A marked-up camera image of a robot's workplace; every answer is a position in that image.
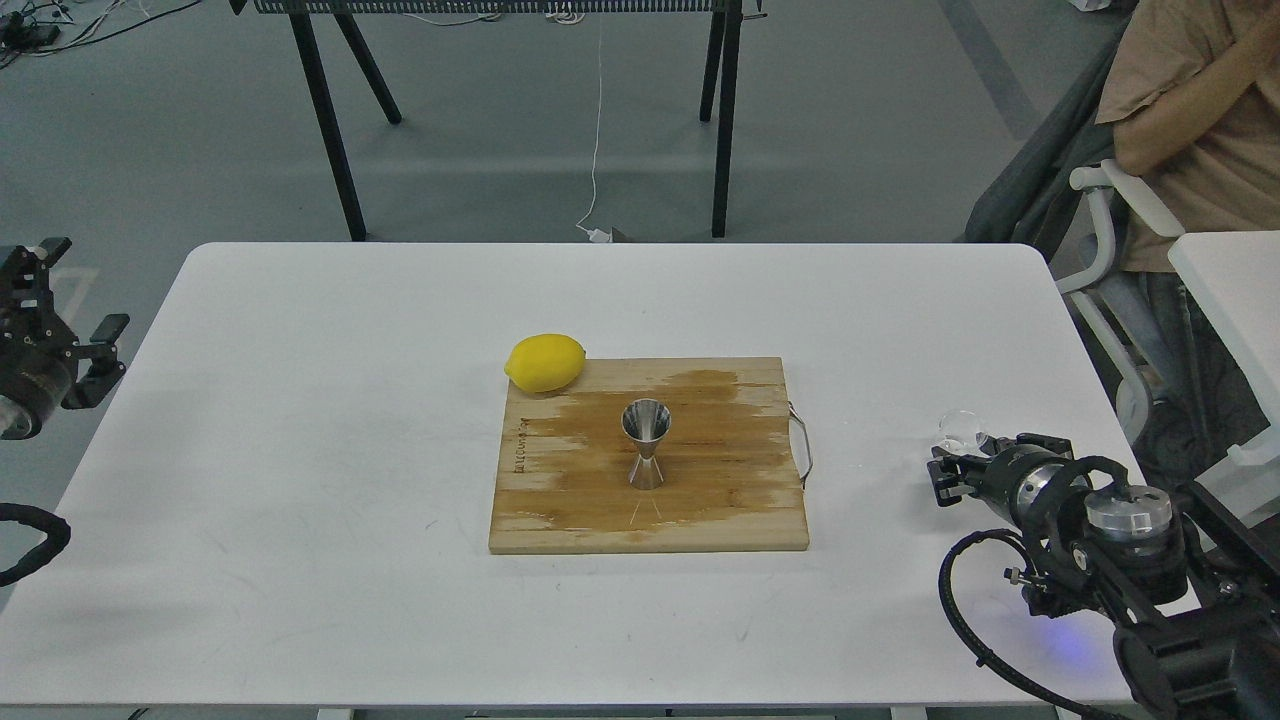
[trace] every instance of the black table leg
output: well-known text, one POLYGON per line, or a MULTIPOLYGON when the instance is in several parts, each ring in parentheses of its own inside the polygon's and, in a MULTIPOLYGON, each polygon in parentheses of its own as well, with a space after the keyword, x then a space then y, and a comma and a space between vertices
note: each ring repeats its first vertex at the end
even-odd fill
POLYGON ((721 124, 716 142, 716 200, 712 237, 724 237, 728 214, 728 167, 733 150, 733 102, 737 97, 737 49, 742 37, 742 0, 724 4, 724 68, 721 76, 721 124))
POLYGON ((712 37, 707 42, 707 73, 703 76, 703 106, 698 119, 712 119, 712 101, 716 99, 716 76, 719 74, 719 56, 724 53, 724 13, 712 13, 712 37))
POLYGON ((356 197, 356 183, 351 178, 351 165, 347 164, 347 151, 342 147, 342 132, 338 129, 338 115, 333 111, 333 99, 329 97, 329 83, 324 79, 324 65, 320 64, 320 49, 311 27, 311 17, 306 13, 289 14, 293 24, 293 38, 298 44, 298 56, 302 59, 302 72, 307 76, 307 88, 311 90, 311 104, 315 105, 324 149, 329 154, 329 167, 338 184, 338 199, 347 217, 347 229, 351 240, 362 241, 365 218, 360 213, 360 199, 356 197))
POLYGON ((374 56, 369 53, 365 37, 360 35, 360 28, 356 27, 356 18, 351 17, 351 13, 335 13, 333 17, 338 20, 338 27, 342 28, 342 35, 347 38, 347 45, 351 46, 351 54, 356 56, 356 63, 364 70, 365 79, 369 81, 369 87, 372 88, 374 96, 378 97, 378 104, 383 106, 387 122, 393 126, 399 124, 399 108, 396 106, 392 91, 387 88, 387 81, 383 79, 383 73, 378 70, 378 64, 374 63, 374 56))

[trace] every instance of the person's arm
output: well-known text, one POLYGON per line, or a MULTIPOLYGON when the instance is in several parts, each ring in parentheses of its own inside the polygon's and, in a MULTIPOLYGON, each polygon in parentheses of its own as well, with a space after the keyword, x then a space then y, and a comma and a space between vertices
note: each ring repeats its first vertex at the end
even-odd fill
POLYGON ((1280 1, 1222 56, 1138 113, 1115 123, 1116 163, 1143 176, 1172 158, 1213 123, 1280 54, 1280 1))

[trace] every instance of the chair armrest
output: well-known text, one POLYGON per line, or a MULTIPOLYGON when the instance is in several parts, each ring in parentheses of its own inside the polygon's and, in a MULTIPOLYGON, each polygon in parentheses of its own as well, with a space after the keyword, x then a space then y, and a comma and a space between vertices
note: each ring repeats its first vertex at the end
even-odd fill
POLYGON ((1187 228, 1169 211, 1169 208, 1152 192, 1151 186, 1139 177, 1120 169, 1115 160, 1102 160, 1097 168, 1076 168, 1071 170, 1071 187, 1088 190, 1091 187, 1112 187, 1135 215, 1142 218, 1160 237, 1181 237, 1187 228))
POLYGON ((1103 190, 1111 188, 1121 200, 1142 218, 1147 225, 1162 237, 1181 237, 1187 231, 1169 208, 1152 192, 1142 178, 1120 169, 1115 160, 1102 160, 1097 167, 1084 167, 1071 170, 1069 178, 1073 190, 1084 191, 1093 218, 1093 232, 1097 236, 1098 250, 1087 268, 1079 273, 1057 281, 1061 295, 1089 287, 1105 278, 1116 261, 1116 232, 1111 219, 1111 208, 1103 190))

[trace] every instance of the charger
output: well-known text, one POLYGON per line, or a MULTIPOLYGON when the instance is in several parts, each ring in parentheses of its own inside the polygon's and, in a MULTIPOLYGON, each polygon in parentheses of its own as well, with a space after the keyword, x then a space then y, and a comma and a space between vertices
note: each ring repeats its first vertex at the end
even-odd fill
POLYGON ((63 28, 55 24, 41 24, 22 13, 0 15, 0 42, 9 50, 35 50, 52 45, 63 28))

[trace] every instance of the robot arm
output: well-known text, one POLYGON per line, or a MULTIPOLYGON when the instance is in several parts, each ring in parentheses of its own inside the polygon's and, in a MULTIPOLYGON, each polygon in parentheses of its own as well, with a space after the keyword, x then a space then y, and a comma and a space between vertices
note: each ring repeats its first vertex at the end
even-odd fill
MULTIPOLYGON (((108 315, 81 343, 54 310, 49 269, 70 247, 65 237, 37 249, 0 247, 0 438, 26 439, 38 433, 54 410, 96 407, 124 375, 115 341, 128 315, 108 315), (88 369, 79 374, 81 361, 88 369)), ((45 566, 70 541, 70 527, 51 512, 0 503, 0 521, 17 521, 46 534, 13 568, 0 573, 0 587, 45 566)))
POLYGON ((1027 561, 1006 578, 1023 585, 1033 615, 1093 610, 1112 621, 1116 662, 1134 700, 1156 717, 1280 719, 1280 559, 1212 495, 1198 483, 1130 486, 1119 462, 1076 460, 1062 438, 993 438, 983 451, 987 456, 934 447, 928 462, 940 506, 978 497, 1019 530, 974 533, 943 562, 943 607, 980 662, 1064 705, 995 659, 950 596, 955 556, 982 539, 1002 539, 1027 561), (1112 482, 1094 489, 1094 471, 1112 482), (1226 562, 1204 553, 1202 532, 1226 562), (1201 607, 1165 616, 1158 606, 1183 597, 1188 585, 1201 607))

